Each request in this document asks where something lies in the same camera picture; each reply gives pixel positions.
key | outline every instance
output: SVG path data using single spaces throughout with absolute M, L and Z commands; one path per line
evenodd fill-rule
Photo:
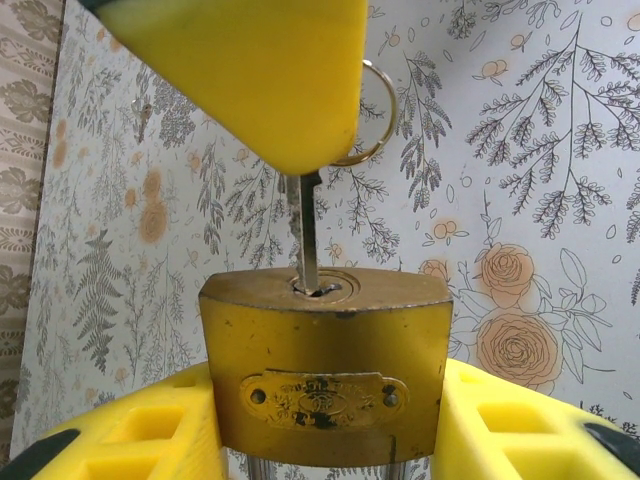
M 294 287 L 310 296 L 320 291 L 314 189 L 321 183 L 322 179 L 317 171 L 286 177 L 287 201 L 291 207 L 289 226 L 300 245 L 297 257 L 298 282 Z

orange flower print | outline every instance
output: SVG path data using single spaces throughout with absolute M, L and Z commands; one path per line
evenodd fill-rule
M 500 308 L 511 308 L 529 291 L 533 260 L 518 245 L 496 243 L 481 261 L 482 280 Z
M 133 188 L 127 190 L 124 195 L 124 206 L 131 210 L 136 205 L 136 191 Z
M 62 168 L 64 160 L 67 157 L 67 141 L 62 140 L 53 151 L 53 168 L 56 170 Z
M 197 152 L 191 152 L 187 157 L 187 163 L 189 165 L 189 168 L 191 168 L 191 171 L 193 173 L 197 173 L 200 169 L 200 166 L 202 165 L 202 159 Z
M 163 202 L 149 203 L 140 219 L 140 239 L 147 244 L 158 243 L 164 236 L 169 224 L 169 213 Z
M 157 200 L 160 194 L 160 186 L 162 185 L 162 174 L 160 170 L 149 170 L 147 177 L 144 179 L 143 193 L 147 200 Z
M 420 265 L 420 273 L 441 278 L 447 283 L 449 283 L 450 280 L 449 273 L 447 272 L 447 265 L 439 260 L 425 260 L 422 262 L 422 265 Z
M 496 309 L 481 320 L 476 355 L 492 375 L 545 393 L 562 367 L 562 351 L 547 323 L 516 309 Z
M 84 160 L 88 156 L 89 156 L 89 147 L 82 147 L 78 151 L 78 159 Z
M 67 132 L 67 121 L 63 118 L 58 122 L 58 126 L 56 127 L 56 138 L 58 140 L 62 140 L 66 132 Z

embossed logo plate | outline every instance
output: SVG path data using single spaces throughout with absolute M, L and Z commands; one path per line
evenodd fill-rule
M 400 413 L 404 383 L 379 373 L 319 375 L 266 371 L 240 386 L 248 411 L 275 427 L 366 429 Z

metal split ring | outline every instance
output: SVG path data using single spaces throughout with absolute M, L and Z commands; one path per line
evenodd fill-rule
M 386 145 L 386 143 L 391 138 L 391 135 L 393 135 L 393 131 L 395 129 L 396 116 L 398 114 L 398 101 L 396 99 L 396 93 L 393 89 L 393 82 L 391 81 L 391 78 L 389 77 L 389 75 L 384 73 L 382 70 L 376 67 L 369 60 L 365 59 L 362 61 L 362 63 L 364 64 L 365 68 L 373 72 L 380 80 L 382 80 L 382 83 L 384 83 L 384 86 L 387 89 L 387 93 L 389 94 L 389 97 L 391 99 L 391 118 L 389 119 L 389 126 L 387 127 L 387 130 L 384 132 L 384 135 L 382 136 L 382 138 L 380 138 L 380 140 L 378 140 L 378 142 L 373 147 L 369 148 L 368 150 L 365 150 L 364 152 L 360 152 L 356 155 L 351 155 L 351 156 L 342 158 L 337 162 L 332 163 L 331 164 L 332 167 L 353 167 L 354 165 L 358 165 L 360 163 L 366 162 L 367 160 L 372 158 L 376 153 L 378 153 L 382 149 L 382 147 Z

floral wallpaper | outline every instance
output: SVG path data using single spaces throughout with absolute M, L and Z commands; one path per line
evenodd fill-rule
M 60 0 L 0 1 L 0 467 L 21 375 L 62 9 Z
M 316 205 L 323 264 L 446 279 L 451 356 L 635 436 L 638 31 L 632 2 L 372 0 L 367 56 L 395 82 L 395 135 L 366 165 L 321 171 Z M 365 75 L 356 150 L 388 110 Z M 277 172 L 75 0 L 51 138 L 13 454 L 203 361 L 205 279 L 295 254 Z M 237 477 L 246 462 L 233 457 Z M 427 464 L 415 464 L 416 480 Z M 378 471 L 281 465 L 278 475 Z

